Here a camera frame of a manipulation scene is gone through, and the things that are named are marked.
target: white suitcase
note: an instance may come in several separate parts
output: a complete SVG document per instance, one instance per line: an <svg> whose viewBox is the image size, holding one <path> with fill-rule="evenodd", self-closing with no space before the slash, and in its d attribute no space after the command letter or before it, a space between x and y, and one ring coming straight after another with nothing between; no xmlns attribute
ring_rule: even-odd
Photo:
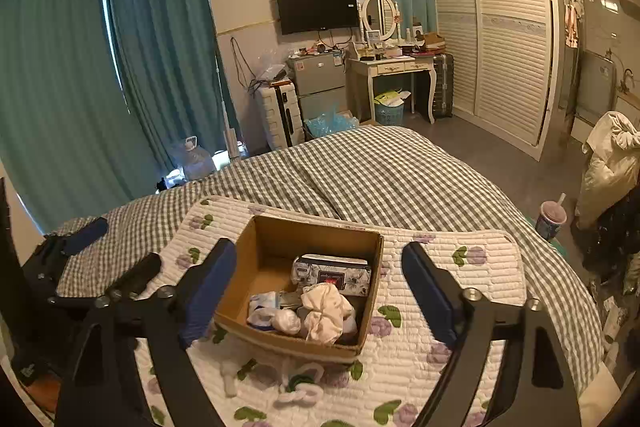
<svg viewBox="0 0 640 427"><path fill-rule="evenodd" d="M261 87L255 100L271 150L286 149L304 142L302 117L296 87L289 80L272 87Z"/></svg>

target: black suitcase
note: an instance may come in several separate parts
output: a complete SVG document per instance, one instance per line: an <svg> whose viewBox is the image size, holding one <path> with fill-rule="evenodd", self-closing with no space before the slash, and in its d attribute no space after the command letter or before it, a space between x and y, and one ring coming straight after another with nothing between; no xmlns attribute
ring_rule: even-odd
<svg viewBox="0 0 640 427"><path fill-rule="evenodd" d="M433 118L453 116L453 55L442 53L433 57L436 70L436 90L433 95ZM431 76L425 72L416 82L415 107L425 120L429 120L429 90Z"/></svg>

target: blue basket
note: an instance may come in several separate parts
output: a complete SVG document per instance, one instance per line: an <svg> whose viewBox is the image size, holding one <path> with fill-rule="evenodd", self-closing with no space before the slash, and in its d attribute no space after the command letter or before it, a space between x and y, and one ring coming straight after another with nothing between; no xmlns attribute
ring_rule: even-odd
<svg viewBox="0 0 640 427"><path fill-rule="evenodd" d="M381 103L376 103L373 107L376 110L376 121L380 125L402 125L404 103L396 107L387 107Z"/></svg>

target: wardrobe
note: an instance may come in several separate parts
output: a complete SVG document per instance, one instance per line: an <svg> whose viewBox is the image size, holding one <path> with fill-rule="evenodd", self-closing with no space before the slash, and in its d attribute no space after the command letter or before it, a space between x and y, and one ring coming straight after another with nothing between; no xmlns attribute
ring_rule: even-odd
<svg viewBox="0 0 640 427"><path fill-rule="evenodd" d="M540 159L562 71L559 0L436 0L454 114Z"/></svg>

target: television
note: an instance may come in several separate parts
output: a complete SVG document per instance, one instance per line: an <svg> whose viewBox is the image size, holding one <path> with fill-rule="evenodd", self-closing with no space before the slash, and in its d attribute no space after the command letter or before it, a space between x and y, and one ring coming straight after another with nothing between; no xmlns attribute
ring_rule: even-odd
<svg viewBox="0 0 640 427"><path fill-rule="evenodd" d="M278 0L282 34L359 26L357 0Z"/></svg>

